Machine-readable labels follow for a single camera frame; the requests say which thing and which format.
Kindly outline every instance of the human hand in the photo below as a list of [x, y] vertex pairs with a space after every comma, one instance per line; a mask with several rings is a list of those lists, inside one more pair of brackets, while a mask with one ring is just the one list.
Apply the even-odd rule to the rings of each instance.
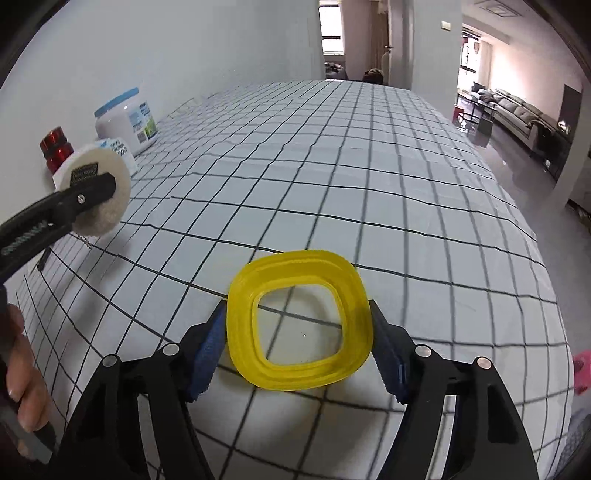
[[15, 402], [21, 402], [18, 421], [22, 428], [34, 432], [46, 425], [51, 398], [41, 372], [34, 368], [29, 340], [22, 334], [24, 319], [20, 310], [8, 304], [8, 317], [15, 341], [8, 362], [6, 388]]

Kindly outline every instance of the checkered tablecloth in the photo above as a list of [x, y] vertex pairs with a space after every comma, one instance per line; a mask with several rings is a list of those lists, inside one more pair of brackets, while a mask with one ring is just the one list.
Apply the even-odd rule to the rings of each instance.
[[[416, 342], [445, 358], [493, 360], [548, 475], [573, 395], [556, 297], [522, 214], [436, 110], [390, 87], [273, 83], [190, 100], [159, 128], [137, 159], [120, 226], [90, 247], [64, 238], [17, 291], [58, 429], [101, 357], [179, 341], [253, 259], [326, 249], [356, 267], [368, 297]], [[258, 321], [276, 363], [339, 347], [334, 302], [320, 287], [265, 296]], [[453, 410], [450, 398], [429, 478], [443, 471]], [[370, 479], [404, 408], [371, 356], [337, 384], [278, 393], [248, 384], [226, 352], [190, 412], [218, 479]]]

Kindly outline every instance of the ceiling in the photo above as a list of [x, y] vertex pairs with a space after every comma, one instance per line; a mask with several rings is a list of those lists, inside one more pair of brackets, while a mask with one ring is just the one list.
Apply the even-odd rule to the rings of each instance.
[[[489, 30], [494, 35], [494, 30], [497, 30], [509, 37], [503, 37], [503, 40], [508, 40], [510, 45], [556, 61], [580, 73], [581, 77], [583, 76], [583, 71], [563, 40], [550, 24], [546, 23], [523, 0], [501, 0], [503, 4], [522, 15], [510, 18], [502, 18], [482, 9], [478, 5], [480, 2], [482, 0], [462, 0], [462, 12], [464, 16], [474, 18], [492, 27], [492, 29], [484, 29], [481, 25], [479, 30], [482, 33], [486, 34], [486, 30]], [[469, 19], [465, 18], [464, 22], [470, 24]], [[488, 37], [483, 38], [485, 41], [488, 40], [493, 44], [498, 41], [491, 35], [485, 36]]]

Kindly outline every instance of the white plastic jar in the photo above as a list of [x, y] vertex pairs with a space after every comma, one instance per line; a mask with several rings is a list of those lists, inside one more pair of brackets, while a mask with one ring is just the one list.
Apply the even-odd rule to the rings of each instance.
[[137, 87], [104, 104], [95, 112], [95, 117], [99, 138], [122, 138], [134, 156], [142, 153], [158, 137], [148, 102]]

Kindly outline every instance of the yellow plastic ring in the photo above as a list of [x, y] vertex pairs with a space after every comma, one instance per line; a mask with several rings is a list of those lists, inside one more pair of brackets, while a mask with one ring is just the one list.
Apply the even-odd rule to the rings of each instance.
[[[272, 364], [259, 341], [259, 301], [270, 291], [310, 284], [328, 288], [335, 298], [342, 325], [341, 347], [315, 362]], [[227, 330], [230, 356], [238, 372], [266, 390], [306, 390], [338, 382], [363, 365], [374, 341], [369, 302], [359, 275], [343, 257], [320, 250], [270, 255], [246, 265], [230, 286]]]

